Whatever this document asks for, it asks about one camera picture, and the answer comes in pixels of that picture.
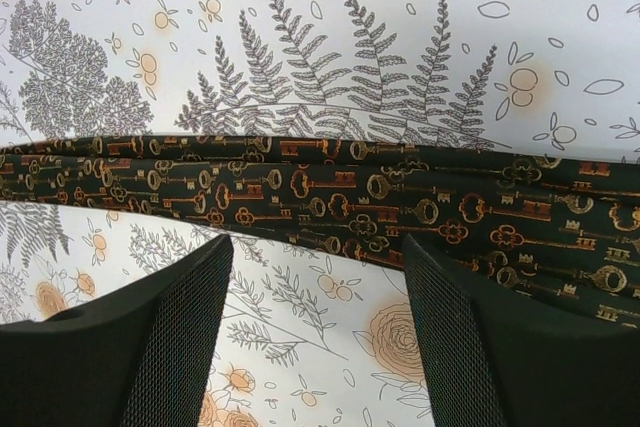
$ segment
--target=orange rose illustration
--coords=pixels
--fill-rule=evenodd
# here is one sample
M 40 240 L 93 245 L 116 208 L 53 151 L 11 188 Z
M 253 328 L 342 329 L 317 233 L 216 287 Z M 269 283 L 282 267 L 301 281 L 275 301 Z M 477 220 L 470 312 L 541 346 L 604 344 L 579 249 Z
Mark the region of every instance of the orange rose illustration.
M 227 425 L 225 421 L 229 416 L 229 412 L 224 410 L 227 399 L 223 397 L 216 402 L 216 394 L 216 392 L 206 392 L 204 394 L 200 419 L 198 420 L 199 427 L 225 427 Z
M 229 380 L 229 385 L 238 392 L 250 394 L 256 387 L 255 378 L 246 369 L 236 369 L 231 366 L 231 373 L 226 374 L 225 377 Z
M 418 340 L 409 304 L 378 312 L 371 321 L 373 352 L 385 369 L 414 382 L 424 379 Z
M 78 289 L 87 295 L 93 295 L 96 293 L 96 284 L 89 274 L 80 274 L 76 279 Z
M 62 293 L 50 282 L 40 282 L 36 287 L 38 309 L 45 318 L 62 312 L 68 308 Z
M 259 425 L 251 414 L 233 411 L 229 412 L 224 427 L 259 427 Z

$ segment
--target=fabric fold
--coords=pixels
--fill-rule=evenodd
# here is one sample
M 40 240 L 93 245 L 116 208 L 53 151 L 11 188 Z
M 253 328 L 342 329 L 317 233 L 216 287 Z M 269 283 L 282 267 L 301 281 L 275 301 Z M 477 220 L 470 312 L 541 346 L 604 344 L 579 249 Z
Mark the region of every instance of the fabric fold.
M 276 137 L 0 150 L 1 198 L 121 210 L 402 269 L 407 234 L 563 310 L 640 325 L 640 167 Z

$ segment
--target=gray leaf drawing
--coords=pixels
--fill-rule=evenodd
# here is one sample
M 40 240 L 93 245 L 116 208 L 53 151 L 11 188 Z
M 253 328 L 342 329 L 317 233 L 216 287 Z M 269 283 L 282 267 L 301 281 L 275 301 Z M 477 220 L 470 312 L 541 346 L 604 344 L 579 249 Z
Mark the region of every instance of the gray leaf drawing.
M 584 88 L 584 92 L 592 95 L 610 95 L 624 87 L 624 82 L 616 79 L 600 79 L 591 82 Z
M 479 5 L 478 12 L 488 19 L 503 19 L 511 13 L 511 7 L 499 0 L 493 0 Z

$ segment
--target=wallpaper pattern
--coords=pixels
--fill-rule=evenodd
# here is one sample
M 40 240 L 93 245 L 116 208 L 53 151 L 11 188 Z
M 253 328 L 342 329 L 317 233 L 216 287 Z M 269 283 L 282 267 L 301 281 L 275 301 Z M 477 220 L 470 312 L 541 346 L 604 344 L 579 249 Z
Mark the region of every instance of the wallpaper pattern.
M 640 158 L 640 0 L 0 3 L 4 145 L 191 132 Z M 214 235 L 2 203 L 0 319 L 90 301 Z M 201 426 L 432 425 L 401 274 L 234 245 Z

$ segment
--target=black mesh panel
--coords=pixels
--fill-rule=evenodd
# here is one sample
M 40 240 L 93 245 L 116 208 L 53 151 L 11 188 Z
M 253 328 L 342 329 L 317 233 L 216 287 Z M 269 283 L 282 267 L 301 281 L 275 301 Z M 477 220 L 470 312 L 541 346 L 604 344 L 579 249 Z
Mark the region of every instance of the black mesh panel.
M 206 254 L 161 301 L 121 427 L 198 424 L 230 255 Z
M 471 303 L 416 249 L 405 269 L 436 425 L 507 426 Z

